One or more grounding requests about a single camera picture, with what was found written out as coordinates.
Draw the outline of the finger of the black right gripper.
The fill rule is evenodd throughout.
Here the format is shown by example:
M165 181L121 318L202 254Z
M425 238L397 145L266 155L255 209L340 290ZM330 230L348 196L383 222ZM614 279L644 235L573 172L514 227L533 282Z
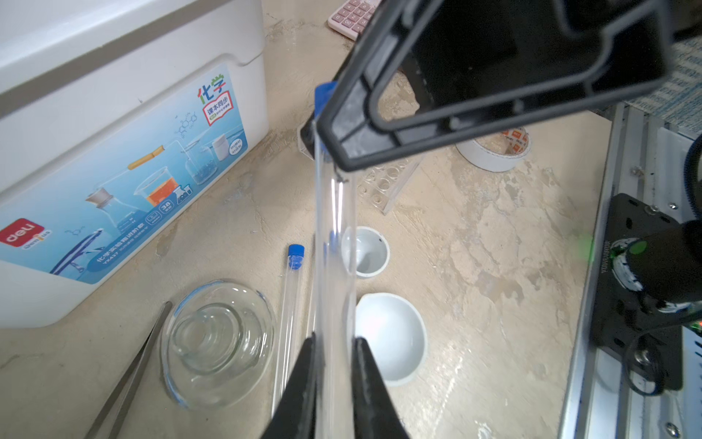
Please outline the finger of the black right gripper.
M385 1L316 117L357 171L654 91L672 70L665 1Z

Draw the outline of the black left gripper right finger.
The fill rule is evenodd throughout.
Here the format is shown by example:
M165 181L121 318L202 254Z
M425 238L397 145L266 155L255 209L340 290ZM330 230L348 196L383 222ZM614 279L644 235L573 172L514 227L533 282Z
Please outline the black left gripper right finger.
M355 437L409 439L365 338L354 339L352 356Z

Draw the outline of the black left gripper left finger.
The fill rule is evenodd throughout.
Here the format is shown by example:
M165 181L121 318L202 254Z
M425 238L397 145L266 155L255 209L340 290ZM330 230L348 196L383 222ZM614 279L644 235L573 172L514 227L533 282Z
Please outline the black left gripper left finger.
M283 396L261 439L309 439L316 431L317 340L300 349Z

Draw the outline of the clear test tube rack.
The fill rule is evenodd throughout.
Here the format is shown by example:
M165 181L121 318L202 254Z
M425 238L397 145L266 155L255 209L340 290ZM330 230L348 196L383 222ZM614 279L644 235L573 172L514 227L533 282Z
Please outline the clear test tube rack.
M321 162L322 170L329 171L334 182L348 180L349 174L335 164L324 146L321 147L321 159L316 158L316 134L313 122L308 121L297 128L297 146L299 151L312 161ZM417 155L371 166L358 172L356 195L384 215L388 215L405 185L420 166L422 159L423 155Z

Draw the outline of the blue-capped test tube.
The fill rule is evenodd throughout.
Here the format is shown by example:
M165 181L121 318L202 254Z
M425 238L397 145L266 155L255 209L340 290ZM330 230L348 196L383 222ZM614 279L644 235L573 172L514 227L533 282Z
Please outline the blue-capped test tube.
M301 288L301 272L305 261L305 247L291 244L288 247L284 272L280 337L277 348L275 377L272 394L272 415L283 398L287 382L294 367L297 296Z
M336 165L313 123L316 151L318 438L353 438L352 342L356 301L356 179Z

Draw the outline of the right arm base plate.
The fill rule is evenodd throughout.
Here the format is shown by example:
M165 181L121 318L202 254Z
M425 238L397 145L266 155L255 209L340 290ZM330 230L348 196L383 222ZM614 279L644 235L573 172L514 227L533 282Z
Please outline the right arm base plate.
M649 296L626 260L628 248L678 222L626 194L611 198L598 269L590 339L656 389L683 388L682 328L662 329L680 313Z

